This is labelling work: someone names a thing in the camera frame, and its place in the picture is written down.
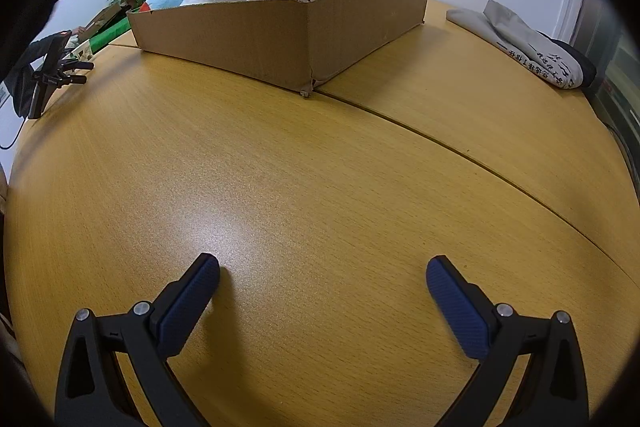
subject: cardboard flap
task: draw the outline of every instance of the cardboard flap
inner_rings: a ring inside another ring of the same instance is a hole
[[[306,3],[220,2],[129,13],[138,47],[311,92]]]
[[[315,0],[308,4],[314,85],[424,21],[427,0]]]

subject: metal bolt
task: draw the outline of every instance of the metal bolt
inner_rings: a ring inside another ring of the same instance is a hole
[[[495,310],[498,312],[500,317],[511,317],[511,315],[513,315],[513,308],[508,304],[498,304],[495,307]]]
[[[81,310],[78,310],[76,312],[77,321],[84,321],[85,318],[87,318],[88,316],[89,316],[89,310],[87,308],[82,308]]]
[[[149,303],[146,301],[142,301],[136,304],[135,306],[133,306],[133,312],[136,315],[144,315],[146,312],[149,311],[149,308],[150,308]]]
[[[561,324],[568,324],[571,322],[571,317],[569,316],[569,314],[563,311],[559,311],[558,313],[556,313],[556,319],[558,319],[558,322]]]

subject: blue gripper pad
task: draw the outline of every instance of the blue gripper pad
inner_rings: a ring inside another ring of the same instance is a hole
[[[158,355],[163,358],[180,353],[220,283],[218,260],[211,254],[200,256],[206,258],[158,322]]]
[[[489,328],[446,266],[434,257],[427,264],[427,288],[470,359],[489,354]]]

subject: cable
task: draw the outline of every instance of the cable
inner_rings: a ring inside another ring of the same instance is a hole
[[[24,122],[26,122],[27,119],[26,117],[24,118],[24,120],[22,120],[22,123],[20,124],[20,129],[18,129],[18,133],[15,135],[14,141],[11,142],[11,145],[9,147],[4,147],[2,145],[0,145],[0,149],[2,149],[3,151],[8,151],[9,149],[11,149],[11,147],[14,146],[15,141],[18,139],[18,136],[20,136],[20,131],[22,131],[22,126],[24,125]]]

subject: black device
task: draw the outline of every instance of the black device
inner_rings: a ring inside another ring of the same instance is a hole
[[[144,425],[115,353],[127,353],[142,390],[164,427],[207,427],[166,359],[180,353],[220,283],[214,256],[201,253],[152,303],[121,315],[82,309],[71,326],[58,376],[60,427]],[[494,305],[445,256],[431,259],[427,286],[465,354],[481,362],[436,427],[482,427],[519,355],[530,354],[504,427],[574,427],[588,419],[587,386],[570,316],[518,315]]]
[[[36,120],[42,116],[42,112],[49,102],[53,92],[67,84],[85,84],[84,74],[66,74],[70,70],[93,70],[91,62],[81,62],[76,58],[63,59],[66,55],[65,47],[71,37],[71,31],[58,33],[51,44],[39,70],[33,71],[33,80],[36,87],[29,108],[30,120]]]

